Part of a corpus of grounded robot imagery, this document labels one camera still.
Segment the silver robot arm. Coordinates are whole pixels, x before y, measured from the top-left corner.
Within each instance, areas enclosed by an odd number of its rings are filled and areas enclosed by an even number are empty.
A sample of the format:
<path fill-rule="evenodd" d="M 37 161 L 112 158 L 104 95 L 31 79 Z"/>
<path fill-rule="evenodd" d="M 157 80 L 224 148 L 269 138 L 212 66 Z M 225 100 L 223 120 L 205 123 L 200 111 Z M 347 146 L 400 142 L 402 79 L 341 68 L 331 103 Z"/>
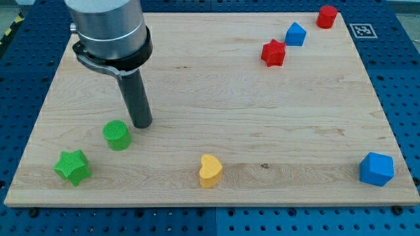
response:
<path fill-rule="evenodd" d="M 73 46 L 86 68 L 121 81 L 140 79 L 151 56 L 151 33 L 139 0 L 65 0 L 79 42 Z"/>

